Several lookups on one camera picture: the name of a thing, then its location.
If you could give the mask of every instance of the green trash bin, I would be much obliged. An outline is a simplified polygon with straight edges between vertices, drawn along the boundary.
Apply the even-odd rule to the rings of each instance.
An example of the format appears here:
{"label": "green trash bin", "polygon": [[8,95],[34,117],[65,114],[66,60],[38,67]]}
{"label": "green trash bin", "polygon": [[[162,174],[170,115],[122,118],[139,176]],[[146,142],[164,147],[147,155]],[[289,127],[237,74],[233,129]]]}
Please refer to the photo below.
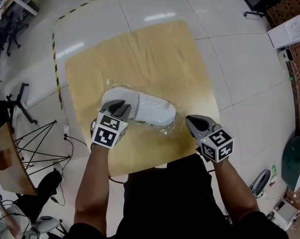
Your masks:
{"label": "green trash bin", "polygon": [[300,136],[290,140],[282,156],[282,178],[294,191],[300,187]]}

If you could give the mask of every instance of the white marker cube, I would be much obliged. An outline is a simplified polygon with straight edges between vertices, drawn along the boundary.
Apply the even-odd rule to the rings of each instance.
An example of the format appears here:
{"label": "white marker cube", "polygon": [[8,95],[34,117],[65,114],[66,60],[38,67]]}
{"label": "white marker cube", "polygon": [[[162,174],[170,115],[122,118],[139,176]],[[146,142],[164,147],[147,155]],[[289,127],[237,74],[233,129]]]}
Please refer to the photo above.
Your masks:
{"label": "white marker cube", "polygon": [[115,119],[109,115],[98,113],[92,141],[96,144],[112,149],[125,134],[128,123]]}
{"label": "white marker cube", "polygon": [[199,142],[201,153],[214,162],[220,162],[233,152],[234,139],[223,128],[207,135]]}

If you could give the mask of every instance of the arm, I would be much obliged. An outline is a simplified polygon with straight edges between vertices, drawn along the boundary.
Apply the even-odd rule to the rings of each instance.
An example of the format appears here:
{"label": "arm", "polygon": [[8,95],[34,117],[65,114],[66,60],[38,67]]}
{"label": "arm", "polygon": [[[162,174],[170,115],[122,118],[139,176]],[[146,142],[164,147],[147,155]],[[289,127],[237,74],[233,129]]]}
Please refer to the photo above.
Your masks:
{"label": "arm", "polygon": [[22,238],[22,234],[21,234],[19,225],[17,224],[13,215],[9,215],[9,212],[2,205],[2,203],[0,204],[0,213],[3,217],[3,219],[5,220],[7,228],[11,232],[12,236],[15,237],[16,239]]}
{"label": "arm", "polygon": [[106,213],[109,197],[109,149],[92,148],[75,203],[75,223],[86,223],[106,236]]}
{"label": "arm", "polygon": [[250,212],[260,211],[256,199],[228,159],[214,163],[221,197],[233,223]]}

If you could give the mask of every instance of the black shirt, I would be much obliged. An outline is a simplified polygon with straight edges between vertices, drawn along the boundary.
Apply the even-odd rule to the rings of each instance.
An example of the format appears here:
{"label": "black shirt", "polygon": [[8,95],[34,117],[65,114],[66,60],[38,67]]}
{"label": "black shirt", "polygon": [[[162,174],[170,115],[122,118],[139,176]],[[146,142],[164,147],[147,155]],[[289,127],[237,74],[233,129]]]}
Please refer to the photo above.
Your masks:
{"label": "black shirt", "polygon": [[[215,203],[211,176],[198,155],[129,175],[124,217],[113,238],[288,238],[261,212],[230,224]],[[88,224],[74,224],[67,239],[104,236]]]}

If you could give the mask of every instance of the hazard stripe tape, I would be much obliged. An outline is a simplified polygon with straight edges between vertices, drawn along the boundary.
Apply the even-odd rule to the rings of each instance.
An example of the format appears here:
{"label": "hazard stripe tape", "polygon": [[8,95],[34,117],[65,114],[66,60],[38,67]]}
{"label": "hazard stripe tape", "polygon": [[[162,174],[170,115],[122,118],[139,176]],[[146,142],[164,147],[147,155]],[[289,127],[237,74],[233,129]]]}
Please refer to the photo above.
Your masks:
{"label": "hazard stripe tape", "polygon": [[59,78],[58,78],[58,74],[57,74],[57,61],[56,61],[56,49],[55,49],[55,35],[54,35],[54,33],[52,34],[52,53],[53,53],[53,58],[54,58],[57,92],[58,92],[58,97],[59,97],[59,102],[60,102],[60,108],[62,109],[62,98],[61,98],[61,94],[60,94],[60,84],[59,84]]}
{"label": "hazard stripe tape", "polygon": [[[65,15],[62,15],[61,17],[59,17],[58,19],[56,19],[55,23],[58,22],[59,20],[63,19],[67,15],[73,13],[74,11],[77,11],[78,9],[84,7],[85,5],[87,5],[87,4],[89,4],[89,3],[93,2],[93,1],[95,1],[95,0],[89,0],[89,1],[87,1],[87,2],[85,2],[83,4],[81,4],[81,5],[79,5],[78,8],[70,10]],[[61,94],[60,94],[60,85],[59,85],[59,78],[58,78],[58,73],[57,73],[57,61],[56,61],[56,50],[55,50],[55,35],[54,35],[53,30],[52,30],[52,52],[53,52],[54,66],[55,66],[55,76],[56,76],[57,92],[58,92],[60,107],[62,109],[62,98],[61,98]]]}
{"label": "hazard stripe tape", "polygon": [[56,23],[57,21],[63,19],[64,17],[68,16],[69,14],[73,13],[74,11],[77,11],[78,9],[84,7],[85,5],[87,5],[87,4],[89,4],[89,3],[93,2],[93,1],[95,1],[95,0],[89,0],[89,1],[87,1],[87,2],[85,2],[85,3],[83,3],[83,4],[81,4],[81,5],[79,5],[76,9],[70,10],[70,11],[67,12],[65,15],[62,15],[61,17],[59,17],[58,19],[56,19],[56,20],[55,20],[55,23]]}

